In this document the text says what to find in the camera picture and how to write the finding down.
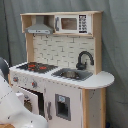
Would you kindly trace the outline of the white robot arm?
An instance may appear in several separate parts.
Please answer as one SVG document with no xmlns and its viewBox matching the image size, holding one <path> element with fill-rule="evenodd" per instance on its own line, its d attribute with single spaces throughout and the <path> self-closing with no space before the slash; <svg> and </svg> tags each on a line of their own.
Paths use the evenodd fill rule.
<svg viewBox="0 0 128 128">
<path fill-rule="evenodd" d="M 43 116 L 27 110 L 12 90 L 5 77 L 9 74 L 9 65 L 0 57 L 0 123 L 11 124 L 14 128 L 48 128 Z"/>
</svg>

